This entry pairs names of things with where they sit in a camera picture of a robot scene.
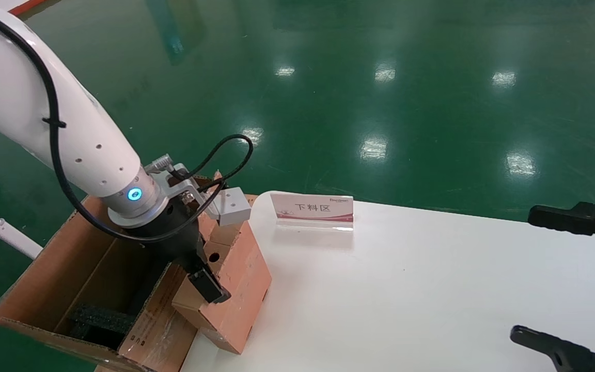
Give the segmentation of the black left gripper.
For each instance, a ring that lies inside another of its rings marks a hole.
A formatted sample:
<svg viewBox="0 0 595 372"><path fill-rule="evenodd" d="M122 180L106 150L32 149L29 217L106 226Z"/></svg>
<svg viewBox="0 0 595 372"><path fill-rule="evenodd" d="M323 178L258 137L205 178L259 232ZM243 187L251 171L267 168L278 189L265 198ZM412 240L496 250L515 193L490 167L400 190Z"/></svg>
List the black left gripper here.
<svg viewBox="0 0 595 372"><path fill-rule="evenodd" d="M205 267L205 240L201 236L199 221L195 211L181 200L168 201L165 209L144 226L135 229L137 237L165 235L180 227L171 237L149 247L161 257L179 264L188 274L191 284L208 303L219 304L230 299L230 292L217 280L212 271Z"/></svg>

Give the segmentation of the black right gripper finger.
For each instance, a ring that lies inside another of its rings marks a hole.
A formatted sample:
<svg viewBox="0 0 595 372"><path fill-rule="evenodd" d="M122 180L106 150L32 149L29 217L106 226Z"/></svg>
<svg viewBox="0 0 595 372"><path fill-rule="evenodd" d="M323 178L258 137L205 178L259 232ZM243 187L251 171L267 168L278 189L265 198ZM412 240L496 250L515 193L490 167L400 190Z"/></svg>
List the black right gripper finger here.
<svg viewBox="0 0 595 372"><path fill-rule="evenodd" d="M557 371L595 371L595 352L547 333L515 325L510 332L515 344L547 355Z"/></svg>
<svg viewBox="0 0 595 372"><path fill-rule="evenodd" d="M530 209L527 223L574 235L592 236L595 235L595 204L580 202L571 209L536 205Z"/></svg>

